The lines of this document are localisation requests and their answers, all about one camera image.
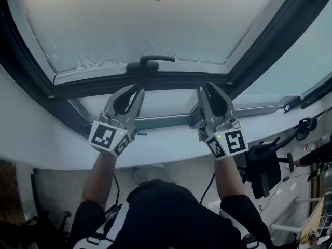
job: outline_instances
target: window pane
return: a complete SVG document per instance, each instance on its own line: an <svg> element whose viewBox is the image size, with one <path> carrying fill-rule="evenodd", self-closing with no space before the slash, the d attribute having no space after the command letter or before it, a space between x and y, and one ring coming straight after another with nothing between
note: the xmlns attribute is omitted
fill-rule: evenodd
<svg viewBox="0 0 332 249"><path fill-rule="evenodd" d="M110 95L80 98L90 114L89 120L98 120ZM194 89L145 91L139 118L189 114L197 104Z"/></svg>
<svg viewBox="0 0 332 249"><path fill-rule="evenodd" d="M233 100L234 109L284 105L295 96L280 94L241 94Z"/></svg>
<svg viewBox="0 0 332 249"><path fill-rule="evenodd" d="M332 0L295 44L243 94L303 95L332 71Z"/></svg>
<svg viewBox="0 0 332 249"><path fill-rule="evenodd" d="M269 0L22 1L54 71L117 74L147 54L174 56L180 71L205 64L222 73Z"/></svg>

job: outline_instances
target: person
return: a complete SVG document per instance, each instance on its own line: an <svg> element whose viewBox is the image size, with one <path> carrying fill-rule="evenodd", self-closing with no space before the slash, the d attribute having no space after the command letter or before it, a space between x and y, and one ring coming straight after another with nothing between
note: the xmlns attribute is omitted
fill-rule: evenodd
<svg viewBox="0 0 332 249"><path fill-rule="evenodd" d="M302 158L294 161L295 166L310 166L314 163L329 163L332 162L332 135L330 141L311 151Z"/></svg>
<svg viewBox="0 0 332 249"><path fill-rule="evenodd" d="M214 163L220 215L202 206L187 188L155 179L141 183L117 217L106 220L115 164L115 157L99 154L68 248L273 248L232 157Z"/></svg>

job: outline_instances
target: forearm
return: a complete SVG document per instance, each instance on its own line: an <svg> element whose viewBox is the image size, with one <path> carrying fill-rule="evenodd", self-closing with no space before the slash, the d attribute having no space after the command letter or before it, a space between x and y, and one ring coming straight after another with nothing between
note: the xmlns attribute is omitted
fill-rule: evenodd
<svg viewBox="0 0 332 249"><path fill-rule="evenodd" d="M82 202L91 200L99 203L104 209L112 186L116 158L100 153L90 177L84 185Z"/></svg>
<svg viewBox="0 0 332 249"><path fill-rule="evenodd" d="M233 157L214 162L215 180L220 199L245 195L244 186Z"/></svg>

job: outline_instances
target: wall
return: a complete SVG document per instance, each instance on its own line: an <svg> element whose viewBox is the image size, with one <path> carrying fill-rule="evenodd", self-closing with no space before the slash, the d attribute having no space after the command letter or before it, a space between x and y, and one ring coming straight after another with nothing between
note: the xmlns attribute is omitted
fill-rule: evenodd
<svg viewBox="0 0 332 249"><path fill-rule="evenodd" d="M0 108L0 157L3 159L56 169L71 167L71 163L78 164L84 156L96 155L89 146L81 148L84 139L34 102L1 66Z"/></svg>

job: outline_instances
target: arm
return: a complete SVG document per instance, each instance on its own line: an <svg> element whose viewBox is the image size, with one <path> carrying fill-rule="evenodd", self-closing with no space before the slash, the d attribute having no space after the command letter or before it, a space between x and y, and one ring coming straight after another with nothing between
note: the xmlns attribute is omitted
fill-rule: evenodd
<svg viewBox="0 0 332 249"><path fill-rule="evenodd" d="M112 185L115 163L115 157L104 153L99 154L91 175L84 185L82 202L94 201L105 209Z"/></svg>
<svg viewBox="0 0 332 249"><path fill-rule="evenodd" d="M244 186L233 157L214 162L216 185L220 199L245 195Z"/></svg>
<svg viewBox="0 0 332 249"><path fill-rule="evenodd" d="M314 163L329 163L332 161L332 143L329 142L310 153L306 154L299 160L294 161L295 166L310 166Z"/></svg>

